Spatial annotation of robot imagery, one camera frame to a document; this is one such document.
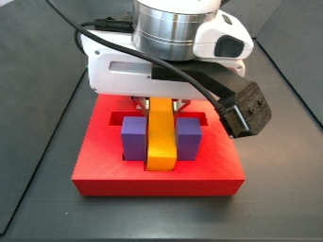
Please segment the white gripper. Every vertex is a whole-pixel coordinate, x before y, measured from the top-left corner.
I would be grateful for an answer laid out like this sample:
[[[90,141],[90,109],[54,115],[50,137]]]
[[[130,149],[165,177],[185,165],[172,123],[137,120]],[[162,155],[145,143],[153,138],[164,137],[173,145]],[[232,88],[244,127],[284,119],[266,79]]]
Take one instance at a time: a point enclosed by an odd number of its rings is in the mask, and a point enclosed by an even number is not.
[[[240,77],[242,60],[253,42],[238,19],[217,10],[204,14],[176,14],[138,10],[131,16],[130,33],[94,30],[106,41],[153,56],[166,63],[204,61],[221,64]],[[202,92],[166,68],[105,47],[87,37],[79,38],[87,57],[89,86],[99,95],[129,95],[135,110],[149,112],[147,97],[170,97],[173,111],[189,106],[186,99],[201,99]]]

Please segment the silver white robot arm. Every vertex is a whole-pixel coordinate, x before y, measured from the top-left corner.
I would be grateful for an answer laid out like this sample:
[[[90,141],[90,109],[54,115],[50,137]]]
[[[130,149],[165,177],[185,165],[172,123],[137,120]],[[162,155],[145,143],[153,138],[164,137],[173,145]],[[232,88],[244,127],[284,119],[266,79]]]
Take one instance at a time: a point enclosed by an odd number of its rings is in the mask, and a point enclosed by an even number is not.
[[[254,84],[242,78],[242,60],[253,42],[238,19],[218,6],[220,0],[131,0],[123,28],[89,31],[131,54],[79,38],[91,90],[188,100],[209,94],[225,112],[246,113]]]

